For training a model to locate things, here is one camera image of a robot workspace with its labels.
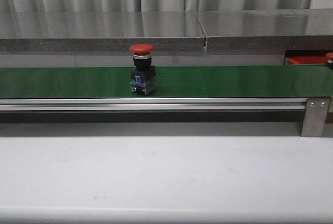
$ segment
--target white table surface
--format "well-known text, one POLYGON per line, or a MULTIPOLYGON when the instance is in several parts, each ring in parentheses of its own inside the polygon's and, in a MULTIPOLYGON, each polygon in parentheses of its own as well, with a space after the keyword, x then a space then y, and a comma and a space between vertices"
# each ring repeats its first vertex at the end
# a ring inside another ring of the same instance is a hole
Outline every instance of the white table surface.
POLYGON ((333 125, 1 124, 0 223, 333 222, 333 125))

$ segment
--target red mushroom button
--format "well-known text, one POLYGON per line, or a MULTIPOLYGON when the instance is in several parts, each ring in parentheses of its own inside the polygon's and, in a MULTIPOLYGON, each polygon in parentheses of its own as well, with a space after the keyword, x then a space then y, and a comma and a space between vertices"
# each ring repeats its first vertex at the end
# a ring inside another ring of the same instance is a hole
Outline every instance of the red mushroom button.
POLYGON ((329 60, 332 60, 333 61, 333 52, 328 52, 325 57, 329 60))
POLYGON ((153 50, 154 47, 148 44, 137 44, 130 47, 130 51, 134 52, 134 54, 138 56, 149 55, 153 50))

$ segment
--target steel bracket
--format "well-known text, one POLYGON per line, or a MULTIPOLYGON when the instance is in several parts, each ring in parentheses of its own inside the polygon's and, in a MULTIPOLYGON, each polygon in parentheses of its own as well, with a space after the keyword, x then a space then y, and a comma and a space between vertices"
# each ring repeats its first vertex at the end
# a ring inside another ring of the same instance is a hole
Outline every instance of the steel bracket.
POLYGON ((328 112, 333 113, 333 96, 331 97, 331 102, 329 104, 328 112))
POLYGON ((321 137, 330 105, 330 98, 309 98, 306 102, 302 137, 321 137))

